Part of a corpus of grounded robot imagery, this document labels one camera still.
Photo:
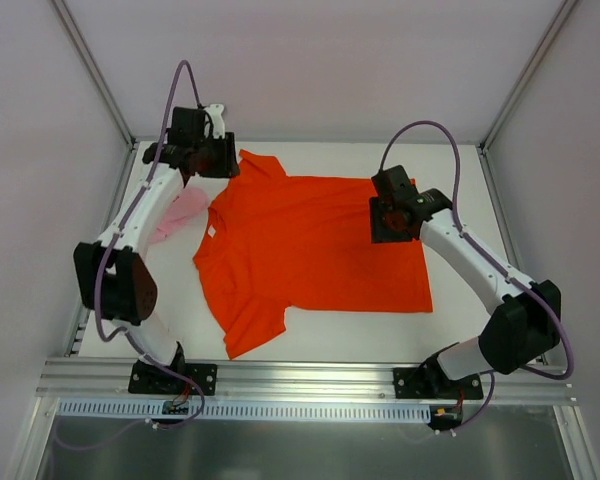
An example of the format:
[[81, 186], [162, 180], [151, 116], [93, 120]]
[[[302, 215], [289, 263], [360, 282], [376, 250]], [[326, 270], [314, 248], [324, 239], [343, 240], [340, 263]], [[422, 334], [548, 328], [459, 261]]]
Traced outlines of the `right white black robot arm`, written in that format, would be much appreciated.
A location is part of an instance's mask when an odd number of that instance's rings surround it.
[[437, 189], [419, 191], [401, 166], [376, 173], [369, 201], [375, 243], [419, 240], [466, 282], [489, 319], [482, 332], [429, 356], [405, 385], [441, 398], [481, 373], [510, 374], [560, 342], [561, 293], [505, 265], [472, 237], [452, 201]]

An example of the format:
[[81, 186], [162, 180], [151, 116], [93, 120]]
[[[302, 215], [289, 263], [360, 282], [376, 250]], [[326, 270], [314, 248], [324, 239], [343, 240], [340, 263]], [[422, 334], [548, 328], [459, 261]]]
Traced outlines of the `orange t shirt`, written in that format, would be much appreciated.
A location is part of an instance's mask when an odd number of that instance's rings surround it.
[[370, 180], [290, 176], [274, 156], [239, 155], [193, 258], [229, 358], [283, 334], [290, 307], [432, 312], [421, 243], [371, 240]]

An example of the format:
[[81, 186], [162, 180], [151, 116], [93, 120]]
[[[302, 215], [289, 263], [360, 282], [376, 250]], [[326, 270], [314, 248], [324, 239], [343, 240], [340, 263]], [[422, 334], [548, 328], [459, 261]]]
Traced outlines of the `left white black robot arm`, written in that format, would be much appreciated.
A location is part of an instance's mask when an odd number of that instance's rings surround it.
[[93, 311], [100, 340], [125, 337], [138, 355], [128, 390], [176, 395], [192, 391], [195, 378], [181, 343], [156, 310], [158, 287], [146, 263], [150, 240], [168, 208], [194, 176], [238, 175], [235, 135], [227, 130], [225, 107], [176, 107], [171, 123], [142, 157], [143, 169], [129, 199], [92, 243], [73, 253], [81, 300]]

